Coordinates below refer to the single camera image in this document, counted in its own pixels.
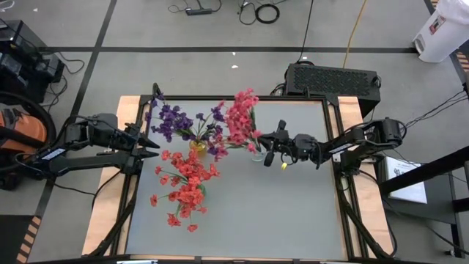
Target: label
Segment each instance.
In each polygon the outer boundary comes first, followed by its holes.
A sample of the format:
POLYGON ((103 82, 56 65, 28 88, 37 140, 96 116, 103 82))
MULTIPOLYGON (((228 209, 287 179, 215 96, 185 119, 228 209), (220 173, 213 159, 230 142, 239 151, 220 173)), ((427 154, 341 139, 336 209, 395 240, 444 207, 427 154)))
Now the label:
POLYGON ((432 25, 430 25, 430 34, 433 35, 443 23, 445 23, 446 19, 441 15, 437 16, 437 19, 433 21, 432 25))
POLYGON ((344 145, 342 145, 342 146, 340 146, 340 147, 337 147, 337 148, 335 148, 335 149, 329 151, 329 153, 333 153, 333 154, 334 154, 334 153, 337 153, 337 152, 339 152, 339 151, 341 151, 341 150, 345 150, 345 149, 347 149, 347 148, 349 148, 349 147, 352 147, 352 146, 353 146, 353 144, 347 143, 347 144, 344 144, 344 145))
POLYGON ((49 160, 51 160, 51 159, 57 157, 58 155, 60 155, 60 154, 62 154, 62 153, 64 153, 64 152, 65 152, 64 149, 56 149, 56 150, 54 150, 53 152, 51 152, 51 153, 45 155, 45 156, 44 156, 43 158, 41 158, 41 159, 44 160, 44 161, 49 161, 49 160))

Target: white paper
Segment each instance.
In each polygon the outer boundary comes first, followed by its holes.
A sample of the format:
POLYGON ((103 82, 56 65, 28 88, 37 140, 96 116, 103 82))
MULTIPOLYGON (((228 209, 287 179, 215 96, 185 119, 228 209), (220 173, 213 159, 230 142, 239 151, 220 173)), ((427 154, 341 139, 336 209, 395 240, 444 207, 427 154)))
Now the white paper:
MULTIPOLYGON (((385 158, 385 164, 386 164, 386 174, 387 174, 388 180, 394 177, 397 177, 399 175, 402 175, 405 172, 409 172, 421 165, 417 163, 401 161, 401 160, 391 158, 391 157, 385 158)), ((392 191, 389 194, 389 197, 426 204, 426 193, 425 193, 424 182, 416 183, 412 186, 408 186, 406 188, 402 188, 397 191, 392 191)))

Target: yellow vase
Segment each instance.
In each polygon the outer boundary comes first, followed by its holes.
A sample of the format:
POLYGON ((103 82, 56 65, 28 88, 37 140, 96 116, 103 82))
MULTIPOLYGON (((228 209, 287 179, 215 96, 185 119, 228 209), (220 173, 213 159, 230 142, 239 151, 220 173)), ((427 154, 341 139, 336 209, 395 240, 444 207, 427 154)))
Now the yellow vase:
POLYGON ((205 153, 207 153, 207 145, 205 145, 204 143, 198 143, 198 142, 195 142, 194 140, 191 140, 189 142, 189 147, 191 150, 195 150, 197 152, 197 155, 199 155, 199 157, 202 157, 205 155, 205 153))

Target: gray tabletop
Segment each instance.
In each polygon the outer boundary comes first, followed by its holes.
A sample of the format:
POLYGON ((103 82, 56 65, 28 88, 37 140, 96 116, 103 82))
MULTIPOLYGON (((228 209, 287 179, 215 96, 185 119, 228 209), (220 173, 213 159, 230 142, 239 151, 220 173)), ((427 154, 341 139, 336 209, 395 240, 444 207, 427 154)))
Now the gray tabletop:
MULTIPOLYGON (((171 101, 189 117, 209 111, 216 103, 171 101)), ((327 141, 320 103, 259 102, 256 106, 256 123, 263 133, 274 131, 280 119, 287 121, 290 137, 308 133, 327 141)), ((188 153, 188 142, 180 138, 169 144, 160 134, 150 133, 149 137, 161 150, 188 153)), ((162 199, 156 208, 150 206, 152 194, 162 196, 174 190, 159 183, 155 166, 176 171, 160 157, 147 159, 126 254, 345 260, 331 165, 324 163, 316 170, 310 161, 298 162, 281 171, 280 155, 268 168, 251 158, 245 150, 230 150, 216 164, 221 177, 205 184, 208 213, 193 214, 192 222, 199 225, 194 233, 186 230, 187 219, 181 219, 181 227, 167 224, 166 213, 175 212, 176 202, 162 199)), ((211 155, 204 158, 205 166, 212 162, 211 155)))

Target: yellow object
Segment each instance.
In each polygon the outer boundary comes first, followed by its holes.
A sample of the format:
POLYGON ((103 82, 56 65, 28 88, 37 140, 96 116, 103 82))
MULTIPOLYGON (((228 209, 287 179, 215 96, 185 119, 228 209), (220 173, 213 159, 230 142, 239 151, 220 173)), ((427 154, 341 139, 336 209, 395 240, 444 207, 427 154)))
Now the yellow object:
POLYGON ((357 29, 358 22, 360 22, 361 13, 363 13, 363 10, 365 9, 366 1, 368 1, 368 0, 363 0, 360 12, 358 13, 357 21, 355 21, 355 25, 353 26, 352 34, 350 34, 349 42, 347 44, 347 50, 345 51, 344 64, 342 65, 342 68, 345 68, 345 64, 347 63, 347 57, 349 56, 349 50, 350 50, 350 43, 352 42, 353 35, 355 33, 355 30, 357 29))
POLYGON ((204 143, 197 143, 194 140, 189 142, 189 147, 191 150, 195 150, 199 157, 205 155, 207 152, 207 146, 204 143))

